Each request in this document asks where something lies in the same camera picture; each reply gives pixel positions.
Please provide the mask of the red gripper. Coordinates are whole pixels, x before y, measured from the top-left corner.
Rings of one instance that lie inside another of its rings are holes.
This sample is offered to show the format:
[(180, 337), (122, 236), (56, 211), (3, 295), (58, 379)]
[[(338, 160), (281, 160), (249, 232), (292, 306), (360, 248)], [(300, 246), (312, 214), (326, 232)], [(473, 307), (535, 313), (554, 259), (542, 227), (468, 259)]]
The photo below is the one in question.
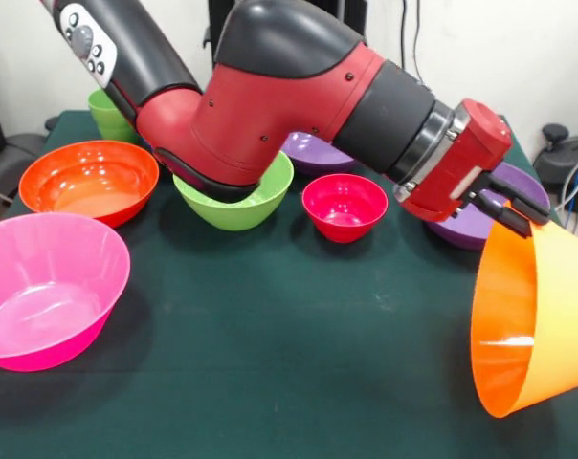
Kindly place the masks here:
[(489, 107), (466, 98), (455, 108), (437, 102), (407, 151), (415, 164), (397, 183), (397, 202), (410, 214), (441, 222), (475, 197), (475, 206), (522, 238), (530, 221), (545, 224), (550, 202), (543, 186), (526, 172), (492, 172), (488, 189), (510, 206), (490, 198), (484, 176), (511, 146), (509, 128)]

